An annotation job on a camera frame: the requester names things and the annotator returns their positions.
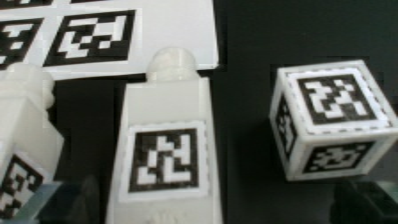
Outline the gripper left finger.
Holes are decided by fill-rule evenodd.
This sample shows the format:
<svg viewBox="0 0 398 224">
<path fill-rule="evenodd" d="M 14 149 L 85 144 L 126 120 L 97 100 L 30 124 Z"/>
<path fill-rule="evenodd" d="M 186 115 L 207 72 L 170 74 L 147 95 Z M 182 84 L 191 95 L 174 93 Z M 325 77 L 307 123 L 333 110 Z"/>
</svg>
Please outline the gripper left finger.
<svg viewBox="0 0 398 224">
<path fill-rule="evenodd" d="M 79 182 L 44 184 L 10 224 L 101 224 L 95 178 L 86 176 Z"/>
</svg>

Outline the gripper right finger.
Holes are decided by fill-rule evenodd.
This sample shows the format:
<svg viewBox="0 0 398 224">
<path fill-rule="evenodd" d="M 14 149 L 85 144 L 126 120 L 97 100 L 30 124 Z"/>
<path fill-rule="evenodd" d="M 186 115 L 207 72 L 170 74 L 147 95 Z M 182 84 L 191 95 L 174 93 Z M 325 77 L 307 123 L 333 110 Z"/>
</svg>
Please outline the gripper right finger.
<svg viewBox="0 0 398 224">
<path fill-rule="evenodd" d="M 398 224 L 398 183 L 341 182 L 328 220 L 330 224 Z"/>
</svg>

